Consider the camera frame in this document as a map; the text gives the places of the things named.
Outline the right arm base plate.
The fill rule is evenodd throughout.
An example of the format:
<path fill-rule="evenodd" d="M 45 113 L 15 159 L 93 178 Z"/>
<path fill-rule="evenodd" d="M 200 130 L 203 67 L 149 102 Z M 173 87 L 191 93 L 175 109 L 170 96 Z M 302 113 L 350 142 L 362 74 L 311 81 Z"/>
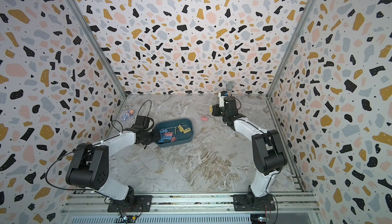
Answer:
<path fill-rule="evenodd" d="M 233 196 L 235 211 L 275 211 L 275 200 L 272 194 L 255 197 L 252 192 Z"/>

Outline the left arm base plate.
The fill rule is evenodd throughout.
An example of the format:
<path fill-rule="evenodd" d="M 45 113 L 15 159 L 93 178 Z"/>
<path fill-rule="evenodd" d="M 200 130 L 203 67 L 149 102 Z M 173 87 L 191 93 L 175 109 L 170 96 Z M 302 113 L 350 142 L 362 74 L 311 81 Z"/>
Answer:
<path fill-rule="evenodd" d="M 153 200 L 152 195 L 135 195 L 125 200 L 110 200 L 107 212 L 136 213 L 149 212 Z"/>

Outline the teal plastic storage box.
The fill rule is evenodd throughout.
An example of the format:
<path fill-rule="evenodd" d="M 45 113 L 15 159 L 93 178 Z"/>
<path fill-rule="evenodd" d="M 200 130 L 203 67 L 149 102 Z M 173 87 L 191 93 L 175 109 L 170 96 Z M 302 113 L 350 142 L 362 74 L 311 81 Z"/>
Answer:
<path fill-rule="evenodd" d="M 192 131 L 187 134 L 183 134 L 177 129 L 180 124 L 184 127 L 190 127 Z M 154 129 L 159 131 L 159 141 L 155 142 L 159 147 L 169 147 L 190 143 L 194 137 L 193 123 L 188 118 L 160 122 L 154 127 Z"/>

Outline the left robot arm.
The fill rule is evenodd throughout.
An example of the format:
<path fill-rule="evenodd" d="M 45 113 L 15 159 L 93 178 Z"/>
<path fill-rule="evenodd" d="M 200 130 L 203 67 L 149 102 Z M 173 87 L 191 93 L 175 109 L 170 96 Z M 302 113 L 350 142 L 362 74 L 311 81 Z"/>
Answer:
<path fill-rule="evenodd" d="M 81 143 L 76 149 L 59 156 L 55 162 L 72 154 L 73 158 L 65 176 L 66 183 L 76 190 L 90 189 L 111 200 L 119 210 L 136 207 L 134 189 L 114 179 L 109 173 L 109 159 L 132 145 L 147 146 L 157 142 L 159 133 L 155 121 L 147 113 L 137 114 L 135 123 L 128 129 L 121 127 L 118 134 L 95 144 Z"/>

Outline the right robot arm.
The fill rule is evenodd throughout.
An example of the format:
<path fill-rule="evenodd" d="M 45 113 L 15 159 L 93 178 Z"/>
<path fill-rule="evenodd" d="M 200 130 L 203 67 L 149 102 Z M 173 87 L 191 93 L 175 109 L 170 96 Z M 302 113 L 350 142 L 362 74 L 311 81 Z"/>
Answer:
<path fill-rule="evenodd" d="M 239 113 L 237 99 L 227 91 L 219 93 L 219 103 L 211 106 L 212 116 L 222 117 L 223 123 L 252 142 L 253 161 L 257 169 L 255 178 L 248 188 L 246 200 L 237 204 L 252 210 L 262 207 L 275 208 L 270 187 L 277 175 L 287 164 L 285 149 L 276 130 L 263 129 Z"/>

